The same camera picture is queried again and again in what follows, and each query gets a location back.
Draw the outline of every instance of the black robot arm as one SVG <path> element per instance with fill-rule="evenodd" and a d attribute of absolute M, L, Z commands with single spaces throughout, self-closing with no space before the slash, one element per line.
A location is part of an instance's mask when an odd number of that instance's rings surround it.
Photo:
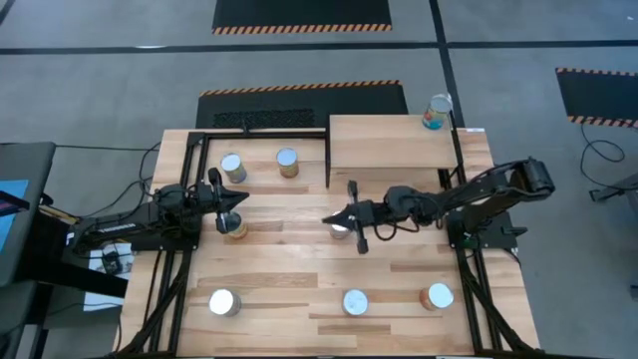
<path fill-rule="evenodd" d="M 357 183 L 348 183 L 351 203 L 339 213 L 323 218 L 357 232 L 359 253 L 368 251 L 363 228 L 398 223 L 411 219 L 417 226 L 443 219 L 453 209 L 463 208 L 461 217 L 466 232 L 473 233 L 485 221 L 494 218 L 520 201 L 545 199 L 554 185 L 544 163 L 528 159 L 489 169 L 468 183 L 440 192 L 420 192 L 408 186 L 392 186 L 383 202 L 359 201 Z"/>
<path fill-rule="evenodd" d="M 208 171 L 210 185 L 199 181 L 189 188 L 170 184 L 156 190 L 153 200 L 132 211 L 83 218 L 72 227 L 76 253 L 113 242 L 129 242 L 132 250 L 195 249 L 205 214 L 217 213 L 217 230 L 226 233 L 224 218 L 249 194 L 226 189 L 216 168 Z"/>

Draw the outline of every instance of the black floor mat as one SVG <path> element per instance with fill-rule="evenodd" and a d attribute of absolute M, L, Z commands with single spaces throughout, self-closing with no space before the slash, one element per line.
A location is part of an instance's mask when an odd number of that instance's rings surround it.
<path fill-rule="evenodd" d="M 558 68 L 556 76 L 569 122 L 638 128 L 636 73 Z"/>
<path fill-rule="evenodd" d="M 388 0 L 217 0 L 215 35 L 390 31 Z"/>
<path fill-rule="evenodd" d="M 399 81 L 204 91 L 198 129 L 325 127 L 330 115 L 406 115 Z"/>

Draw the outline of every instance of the gray carpet floor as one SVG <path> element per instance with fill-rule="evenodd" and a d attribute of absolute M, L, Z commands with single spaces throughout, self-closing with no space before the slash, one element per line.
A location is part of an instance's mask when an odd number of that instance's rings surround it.
<path fill-rule="evenodd" d="M 427 1 L 390 3 L 389 33 L 212 37 L 214 0 L 17 0 L 0 26 L 0 48 L 436 40 Z M 440 3 L 448 41 L 638 39 L 632 0 Z M 579 171 L 584 142 L 565 119 L 554 68 L 638 72 L 638 48 L 451 50 L 451 58 L 466 126 L 486 128 L 497 162 L 534 156 L 556 183 L 550 199 L 511 211 L 516 225 L 529 227 L 519 256 L 542 347 L 635 358 L 638 302 L 628 288 L 638 279 L 637 217 L 623 197 L 589 200 L 596 185 Z M 371 79 L 401 80 L 412 114 L 446 90 L 436 49 L 0 55 L 0 142 L 150 147 L 165 129 L 194 127 L 203 90 Z M 638 170 L 638 132 L 585 130 L 627 155 L 621 165 L 588 156 L 591 176 L 613 182 Z M 90 212 L 137 178 L 141 156 L 59 149 L 46 191 L 69 212 Z M 114 210 L 137 199 L 132 191 Z M 53 306 L 77 301 L 82 293 L 58 290 Z M 107 353 L 118 315 L 78 309 L 50 318 L 45 358 Z"/>

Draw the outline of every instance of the wooden tabletop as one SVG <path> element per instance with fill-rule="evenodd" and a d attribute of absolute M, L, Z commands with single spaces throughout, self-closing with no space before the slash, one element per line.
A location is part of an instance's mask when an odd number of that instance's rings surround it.
<path fill-rule="evenodd" d="M 179 182 L 187 134 L 164 132 L 154 187 Z M 459 135 L 469 177 L 491 167 L 485 133 L 460 130 Z M 295 179 L 279 175 L 274 158 L 284 147 L 299 154 Z M 215 215 L 205 217 L 191 263 L 178 356 L 473 353 L 457 260 L 444 230 L 400 231 L 387 242 L 367 231 L 370 252 L 359 255 L 354 235 L 333 239 L 320 222 L 347 203 L 348 179 L 359 181 L 360 198 L 380 200 L 388 186 L 400 183 L 441 190 L 435 170 L 333 170 L 326 189 L 322 140 L 215 140 L 208 166 L 218 166 L 230 151 L 241 155 L 248 178 L 238 185 L 224 184 L 250 191 L 237 208 L 249 233 L 239 240 L 224 237 L 215 231 Z M 484 255 L 494 303 L 523 340 L 537 346 L 518 265 L 501 250 L 485 250 Z M 124 343 L 142 326 L 155 257 L 153 252 L 136 257 L 122 312 Z M 419 303 L 419 291 L 435 282 L 447 284 L 455 302 L 432 312 Z M 234 317 L 208 310 L 211 293 L 222 287 L 241 297 L 243 307 Z M 362 317 L 342 310 L 343 293 L 350 288 L 368 295 L 370 307 Z M 481 310 L 478 316 L 488 346 Z M 171 318 L 170 310 L 160 348 L 167 345 Z"/>

